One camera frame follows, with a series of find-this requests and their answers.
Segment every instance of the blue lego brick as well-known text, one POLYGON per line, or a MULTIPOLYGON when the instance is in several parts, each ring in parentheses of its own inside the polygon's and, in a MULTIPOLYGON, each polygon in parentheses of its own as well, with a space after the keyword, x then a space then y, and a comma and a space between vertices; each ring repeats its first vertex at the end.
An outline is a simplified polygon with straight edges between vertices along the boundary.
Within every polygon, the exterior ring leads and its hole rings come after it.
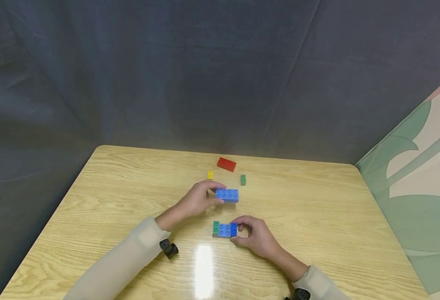
POLYGON ((238 190, 234 189, 217 189, 216 197, 223 199, 225 202, 238 203, 238 190))
POLYGON ((237 236, 237 224, 230 223, 230 237, 236 237, 236 236, 237 236))
POLYGON ((230 224, 220 224, 219 226, 219 237, 220 238, 229 238, 230 237, 230 224))

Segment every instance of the red lego brick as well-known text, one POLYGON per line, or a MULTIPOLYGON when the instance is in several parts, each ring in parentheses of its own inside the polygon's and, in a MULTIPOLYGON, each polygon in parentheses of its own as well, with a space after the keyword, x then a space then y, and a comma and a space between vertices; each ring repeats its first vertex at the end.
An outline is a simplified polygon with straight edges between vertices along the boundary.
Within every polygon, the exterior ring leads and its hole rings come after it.
POLYGON ((227 171, 233 172, 237 163, 225 158, 220 157, 219 162, 217 162, 217 167, 225 169, 227 171))

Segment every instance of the wood grain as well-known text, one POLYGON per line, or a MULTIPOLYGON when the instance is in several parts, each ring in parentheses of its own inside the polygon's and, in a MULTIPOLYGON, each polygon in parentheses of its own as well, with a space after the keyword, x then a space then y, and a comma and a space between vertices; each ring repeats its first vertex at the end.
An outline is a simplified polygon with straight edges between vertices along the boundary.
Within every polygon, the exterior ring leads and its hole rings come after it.
POLYGON ((116 298, 265 299, 290 295, 284 275, 227 239, 214 220, 263 218, 293 255, 326 272, 352 299, 426 300, 421 283, 358 170, 352 165, 100 146, 81 171, 0 300, 59 300, 144 218, 158 215, 197 181, 238 188, 240 202, 177 228, 180 249, 159 255, 116 298), (247 186, 240 186, 246 174, 247 186))

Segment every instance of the gray curtain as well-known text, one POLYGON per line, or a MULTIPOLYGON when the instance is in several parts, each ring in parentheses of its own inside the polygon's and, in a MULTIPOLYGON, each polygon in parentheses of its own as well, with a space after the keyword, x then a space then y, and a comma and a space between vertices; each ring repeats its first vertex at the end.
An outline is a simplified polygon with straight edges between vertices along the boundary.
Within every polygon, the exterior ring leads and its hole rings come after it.
POLYGON ((0 1, 0 293, 98 145, 357 162, 440 85, 440 1, 0 1))

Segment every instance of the beige sleeve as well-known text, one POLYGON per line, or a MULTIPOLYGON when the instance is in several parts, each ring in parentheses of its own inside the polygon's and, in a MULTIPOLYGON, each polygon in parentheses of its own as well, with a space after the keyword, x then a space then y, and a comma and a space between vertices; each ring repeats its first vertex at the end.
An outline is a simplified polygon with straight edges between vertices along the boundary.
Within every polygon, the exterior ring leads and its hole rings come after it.
POLYGON ((295 288, 303 288, 310 293, 310 300, 350 300, 327 274, 314 265, 308 267, 303 277, 293 283, 295 288))
POLYGON ((80 277, 63 300, 113 300, 161 252, 170 236, 148 217, 80 277))

